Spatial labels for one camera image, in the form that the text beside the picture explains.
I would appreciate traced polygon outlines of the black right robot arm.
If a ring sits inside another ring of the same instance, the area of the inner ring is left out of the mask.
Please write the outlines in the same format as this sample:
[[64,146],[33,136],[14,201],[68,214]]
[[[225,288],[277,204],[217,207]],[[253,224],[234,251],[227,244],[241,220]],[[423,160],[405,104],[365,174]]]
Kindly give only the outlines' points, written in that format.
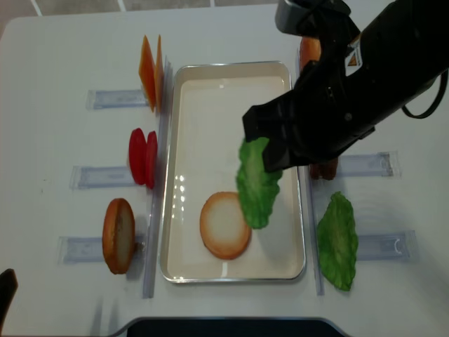
[[264,137],[264,169],[339,157],[430,88],[448,82],[448,2],[393,1],[365,29],[343,1],[280,1],[277,28],[318,39],[294,87],[243,116],[247,141]]

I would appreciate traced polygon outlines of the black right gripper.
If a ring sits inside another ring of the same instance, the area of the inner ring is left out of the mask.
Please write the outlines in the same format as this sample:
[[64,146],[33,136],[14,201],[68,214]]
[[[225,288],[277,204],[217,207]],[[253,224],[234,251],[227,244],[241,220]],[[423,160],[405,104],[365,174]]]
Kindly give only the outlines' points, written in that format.
[[294,89],[242,117],[247,142],[268,138],[268,173],[340,156],[375,130],[375,24],[363,31],[350,20],[281,27],[317,38],[319,60],[308,61]]

